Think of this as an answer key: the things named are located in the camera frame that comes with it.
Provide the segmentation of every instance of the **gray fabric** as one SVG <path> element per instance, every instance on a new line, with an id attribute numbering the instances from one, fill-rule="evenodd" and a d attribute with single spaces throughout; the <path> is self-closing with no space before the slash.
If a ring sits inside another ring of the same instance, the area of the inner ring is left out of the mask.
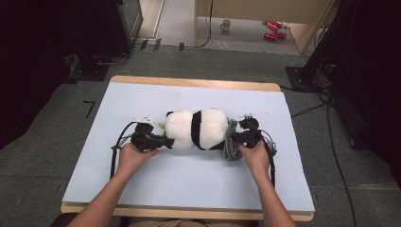
<path id="1" fill-rule="evenodd" d="M 225 133 L 223 158 L 229 162 L 238 161 L 242 158 L 242 153 L 239 151 L 238 143 L 233 142 L 231 138 L 235 133 L 235 127 L 238 124 L 233 119 L 228 120 L 228 128 Z"/>

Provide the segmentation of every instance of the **white board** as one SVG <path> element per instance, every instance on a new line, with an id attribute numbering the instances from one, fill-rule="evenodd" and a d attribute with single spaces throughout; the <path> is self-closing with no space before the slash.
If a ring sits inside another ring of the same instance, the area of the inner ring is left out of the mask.
<path id="1" fill-rule="evenodd" d="M 156 122 L 162 134 L 170 111 L 218 108 L 235 120 L 258 114 L 259 129 L 277 144 L 276 190 L 288 211 L 313 212 L 288 105 L 283 93 L 111 82 L 89 132 L 63 201 L 90 202 L 109 180 L 111 146 L 134 118 Z M 126 135 L 133 133 L 132 125 Z M 242 159 L 227 162 L 220 150 L 162 148 L 134 174 L 118 204 L 260 210 L 251 172 Z"/>

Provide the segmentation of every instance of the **white plush body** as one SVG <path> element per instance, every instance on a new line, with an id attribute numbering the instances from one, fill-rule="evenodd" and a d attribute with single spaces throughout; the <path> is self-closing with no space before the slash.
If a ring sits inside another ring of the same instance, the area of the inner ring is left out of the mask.
<path id="1" fill-rule="evenodd" d="M 190 148 L 194 145 L 191 136 L 193 113 L 178 111 L 166 117 L 167 138 L 174 139 L 173 148 Z M 201 110 L 200 146 L 210 149 L 224 141 L 228 122 L 225 113 L 218 109 Z"/>
<path id="2" fill-rule="evenodd" d="M 218 109 L 204 109 L 201 111 L 200 146 L 210 149 L 224 141 L 227 131 L 227 116 Z"/>
<path id="3" fill-rule="evenodd" d="M 174 139 L 173 148 L 190 148 L 192 115 L 190 111 L 178 111 L 167 116 L 165 122 L 167 138 Z"/>

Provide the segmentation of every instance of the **gray carpet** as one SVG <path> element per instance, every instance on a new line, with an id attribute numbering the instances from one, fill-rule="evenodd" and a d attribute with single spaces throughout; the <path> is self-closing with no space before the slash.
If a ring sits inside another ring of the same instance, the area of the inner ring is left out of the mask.
<path id="1" fill-rule="evenodd" d="M 97 109 L 114 75 L 275 82 L 289 86 L 285 66 L 307 57 L 210 49 L 152 46 L 111 66 L 104 82 L 63 84 L 29 131 L 0 151 L 0 226 L 49 226 L 61 212 L 61 198 Z M 290 111 L 320 103 L 316 94 L 284 91 Z M 95 107 L 87 116 L 91 104 Z M 369 150 L 349 148 L 340 114 L 330 108 L 333 139 L 350 188 L 358 226 L 399 226 L 401 194 L 389 167 Z M 293 118 L 315 218 L 299 226 L 352 226 L 351 209 L 330 148 L 326 109 Z"/>

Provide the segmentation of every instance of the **stuffed panda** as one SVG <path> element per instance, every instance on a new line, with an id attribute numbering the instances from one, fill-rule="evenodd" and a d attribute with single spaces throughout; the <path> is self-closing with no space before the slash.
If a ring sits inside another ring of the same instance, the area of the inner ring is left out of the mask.
<path id="1" fill-rule="evenodd" d="M 219 109 L 170 112 L 165 121 L 167 138 L 174 139 L 173 148 L 224 149 L 228 119 Z"/>

